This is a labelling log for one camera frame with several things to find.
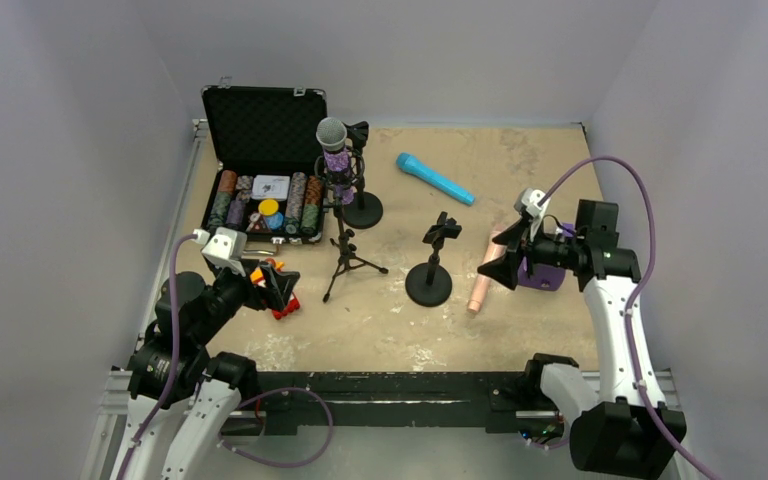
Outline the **black round-base mic stand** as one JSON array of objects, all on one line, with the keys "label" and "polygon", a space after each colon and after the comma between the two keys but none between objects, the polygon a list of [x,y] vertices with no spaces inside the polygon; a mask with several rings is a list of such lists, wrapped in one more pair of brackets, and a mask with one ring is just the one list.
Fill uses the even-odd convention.
[{"label": "black round-base mic stand", "polygon": [[363,150],[368,135],[367,122],[347,125],[334,117],[323,119],[318,130],[334,200],[343,208],[345,223],[357,229],[372,228],[383,217],[380,199],[366,190]]},{"label": "black round-base mic stand", "polygon": [[447,239],[457,239],[462,226],[441,211],[436,222],[429,227],[422,242],[430,245],[432,253],[428,260],[411,268],[405,279],[408,297],[423,307],[442,305],[451,295],[453,282],[449,272],[440,265],[440,251]]}]

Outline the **black tripod mic stand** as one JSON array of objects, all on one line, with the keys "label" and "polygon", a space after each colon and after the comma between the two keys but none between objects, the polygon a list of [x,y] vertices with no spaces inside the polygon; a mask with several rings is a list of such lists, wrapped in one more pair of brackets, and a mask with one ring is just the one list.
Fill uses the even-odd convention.
[{"label": "black tripod mic stand", "polygon": [[[361,212],[363,212],[366,206],[366,193],[364,191],[365,161],[363,159],[362,152],[357,148],[346,145],[346,149],[348,150],[351,157],[351,170],[353,173],[352,186],[354,187],[355,191],[354,201],[360,201],[361,206],[359,209]],[[334,273],[332,274],[328,288],[322,298],[322,302],[327,303],[331,297],[331,292],[335,281],[339,276],[363,267],[373,268],[383,275],[387,275],[389,270],[386,267],[376,265],[366,259],[363,259],[357,254],[357,245],[352,242],[356,236],[356,226],[354,226],[347,219],[349,206],[354,201],[349,205],[341,205],[334,200],[333,188],[330,186],[326,178],[323,154],[321,159],[317,160],[317,162],[322,164],[322,171],[325,175],[325,189],[331,194],[331,201],[327,204],[327,207],[332,211],[338,225],[337,237],[330,239],[331,244],[338,249],[339,255],[337,259],[337,266]]]}]

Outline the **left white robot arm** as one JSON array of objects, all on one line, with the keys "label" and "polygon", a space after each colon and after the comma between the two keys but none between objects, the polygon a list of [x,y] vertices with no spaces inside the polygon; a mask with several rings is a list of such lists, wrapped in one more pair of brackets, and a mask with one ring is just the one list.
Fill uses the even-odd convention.
[{"label": "left white robot arm", "polygon": [[230,413],[262,393],[255,361],[212,355],[208,343],[243,308],[277,310],[300,279],[267,262],[198,273],[172,272],[155,304],[155,320],[128,360],[126,431],[116,479],[184,479],[218,440]]}]

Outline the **purple glitter microphone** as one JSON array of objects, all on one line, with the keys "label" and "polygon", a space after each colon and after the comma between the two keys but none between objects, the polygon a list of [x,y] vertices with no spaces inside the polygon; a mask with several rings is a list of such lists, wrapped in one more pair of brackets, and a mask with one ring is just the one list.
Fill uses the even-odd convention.
[{"label": "purple glitter microphone", "polygon": [[326,117],[317,125],[316,139],[323,150],[326,178],[333,188],[334,200],[341,205],[349,205],[355,198],[347,138],[346,126],[334,117]]}]

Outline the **pink toy microphone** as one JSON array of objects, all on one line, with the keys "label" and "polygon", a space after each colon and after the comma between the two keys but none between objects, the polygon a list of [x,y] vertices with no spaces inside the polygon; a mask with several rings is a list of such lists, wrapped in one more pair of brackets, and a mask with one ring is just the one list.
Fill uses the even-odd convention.
[{"label": "pink toy microphone", "polygon": [[[498,258],[504,251],[504,247],[502,245],[498,245],[494,242],[494,238],[498,234],[500,234],[503,230],[504,230],[504,226],[501,224],[496,224],[491,230],[488,237],[487,248],[486,248],[483,260],[481,262],[481,265]],[[490,284],[489,277],[483,274],[478,274],[476,276],[476,279],[471,291],[471,295],[466,307],[467,311],[470,314],[478,314],[481,311],[487,295],[487,291],[489,289],[489,284]]]}]

